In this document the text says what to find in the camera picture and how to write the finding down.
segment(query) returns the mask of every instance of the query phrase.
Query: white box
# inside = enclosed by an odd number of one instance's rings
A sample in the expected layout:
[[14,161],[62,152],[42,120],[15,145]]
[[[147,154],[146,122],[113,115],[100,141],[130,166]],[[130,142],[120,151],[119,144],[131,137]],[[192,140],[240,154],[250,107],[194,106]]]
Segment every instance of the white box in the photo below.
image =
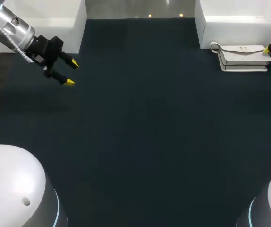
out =
[[[85,0],[6,0],[4,5],[47,39],[58,36],[63,51],[79,53],[87,20]],[[0,43],[0,52],[12,52]]]
[[196,0],[195,23],[201,49],[271,43],[271,0]]

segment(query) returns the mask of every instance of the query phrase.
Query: background wall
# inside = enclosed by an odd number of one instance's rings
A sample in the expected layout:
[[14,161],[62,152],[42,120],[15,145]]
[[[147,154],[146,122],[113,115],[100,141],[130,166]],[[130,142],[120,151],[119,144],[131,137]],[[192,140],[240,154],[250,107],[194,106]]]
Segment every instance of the background wall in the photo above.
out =
[[89,19],[194,17],[195,0],[85,0]]

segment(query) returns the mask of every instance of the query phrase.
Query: cable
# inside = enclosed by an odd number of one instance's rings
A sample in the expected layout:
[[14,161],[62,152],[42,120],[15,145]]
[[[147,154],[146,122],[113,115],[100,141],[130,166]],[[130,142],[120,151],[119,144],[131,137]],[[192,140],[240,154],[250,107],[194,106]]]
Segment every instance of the cable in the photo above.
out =
[[29,58],[23,51],[17,46],[17,44],[11,39],[11,37],[0,27],[0,32],[6,37],[6,39],[13,45],[13,51],[19,53],[29,64],[32,64],[34,61]]

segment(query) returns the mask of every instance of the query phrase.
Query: yellow fingertip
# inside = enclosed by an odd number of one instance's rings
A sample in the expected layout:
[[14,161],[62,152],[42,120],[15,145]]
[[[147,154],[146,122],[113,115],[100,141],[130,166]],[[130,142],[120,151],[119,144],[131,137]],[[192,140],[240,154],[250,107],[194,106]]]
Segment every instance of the yellow fingertip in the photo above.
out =
[[270,52],[270,51],[268,50],[268,47],[269,47],[269,46],[267,46],[266,49],[264,49],[263,53],[269,53],[269,52]]
[[79,67],[79,65],[78,65],[78,63],[75,61],[75,59],[73,59],[71,62],[74,63],[77,67]]
[[66,85],[66,86],[74,86],[75,83],[71,80],[71,79],[67,79],[67,81],[63,84],[63,85]]

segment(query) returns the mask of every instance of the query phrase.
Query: robot body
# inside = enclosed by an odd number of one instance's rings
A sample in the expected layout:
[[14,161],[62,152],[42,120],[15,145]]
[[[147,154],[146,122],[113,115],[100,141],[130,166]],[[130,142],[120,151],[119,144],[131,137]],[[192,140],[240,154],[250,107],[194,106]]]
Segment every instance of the robot body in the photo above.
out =
[[244,210],[236,227],[271,227],[271,180]]
[[24,149],[0,145],[0,227],[68,227],[42,165]]

